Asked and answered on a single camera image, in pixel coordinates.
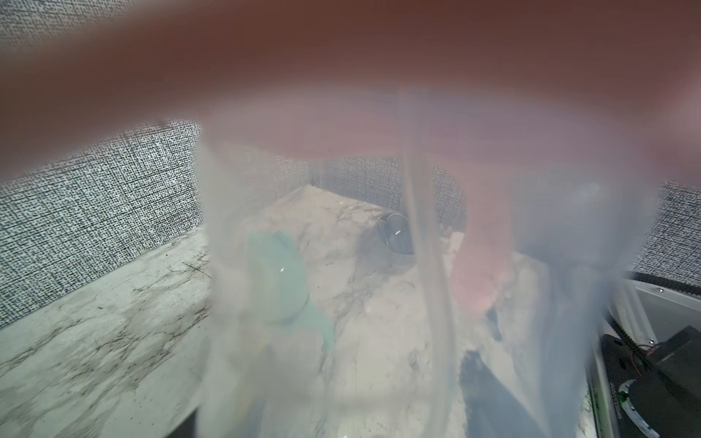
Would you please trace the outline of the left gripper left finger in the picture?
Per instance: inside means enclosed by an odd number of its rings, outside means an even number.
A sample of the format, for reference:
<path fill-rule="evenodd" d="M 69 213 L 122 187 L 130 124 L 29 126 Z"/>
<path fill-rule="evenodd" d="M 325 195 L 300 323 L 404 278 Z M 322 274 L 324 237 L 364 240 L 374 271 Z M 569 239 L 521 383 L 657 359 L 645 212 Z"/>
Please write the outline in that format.
<path fill-rule="evenodd" d="M 196 418 L 197 410 L 194 410 L 166 438 L 196 438 Z"/>

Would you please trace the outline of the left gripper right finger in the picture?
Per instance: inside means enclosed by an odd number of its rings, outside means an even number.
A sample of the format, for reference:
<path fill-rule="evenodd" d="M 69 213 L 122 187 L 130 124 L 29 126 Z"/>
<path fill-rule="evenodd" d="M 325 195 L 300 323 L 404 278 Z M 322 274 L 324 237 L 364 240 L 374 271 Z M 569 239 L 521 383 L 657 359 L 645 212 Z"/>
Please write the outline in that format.
<path fill-rule="evenodd" d="M 459 382 L 466 405 L 466 437 L 544 437 L 522 403 L 483 363 L 478 351 L 465 353 Z"/>

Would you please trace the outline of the mint bottle cap front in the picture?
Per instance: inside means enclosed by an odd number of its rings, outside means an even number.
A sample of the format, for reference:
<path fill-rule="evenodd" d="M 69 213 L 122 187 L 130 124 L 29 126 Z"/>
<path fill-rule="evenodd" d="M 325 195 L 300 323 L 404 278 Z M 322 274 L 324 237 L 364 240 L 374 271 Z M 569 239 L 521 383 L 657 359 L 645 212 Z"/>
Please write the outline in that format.
<path fill-rule="evenodd" d="M 266 323 L 285 323 L 308 304 L 308 276 L 296 240 L 285 231 L 248 236 L 251 310 Z"/>

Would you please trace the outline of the clear bottle front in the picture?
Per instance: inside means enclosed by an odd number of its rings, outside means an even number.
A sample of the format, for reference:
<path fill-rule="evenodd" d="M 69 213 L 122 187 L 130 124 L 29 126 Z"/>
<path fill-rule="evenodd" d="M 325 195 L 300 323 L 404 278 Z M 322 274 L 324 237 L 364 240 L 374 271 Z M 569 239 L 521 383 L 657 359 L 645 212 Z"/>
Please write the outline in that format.
<path fill-rule="evenodd" d="M 210 354 L 200 437 L 466 437 L 476 350 L 544 437 L 577 434 L 602 314 L 655 209 L 602 122 L 446 94 L 319 89 L 201 123 Z M 414 255 L 377 224 L 406 216 Z M 252 313 L 248 236 L 289 233 L 310 299 Z"/>

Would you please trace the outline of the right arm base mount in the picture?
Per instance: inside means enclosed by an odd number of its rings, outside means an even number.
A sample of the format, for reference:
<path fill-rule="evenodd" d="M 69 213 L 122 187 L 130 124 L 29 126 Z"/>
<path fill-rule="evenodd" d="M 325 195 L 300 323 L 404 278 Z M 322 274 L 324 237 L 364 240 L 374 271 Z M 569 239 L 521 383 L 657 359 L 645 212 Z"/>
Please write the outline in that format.
<path fill-rule="evenodd" d="M 606 380 L 594 396 L 602 437 L 700 436 L 700 331 L 688 326 L 646 350 L 647 367 L 620 339 L 601 339 Z"/>

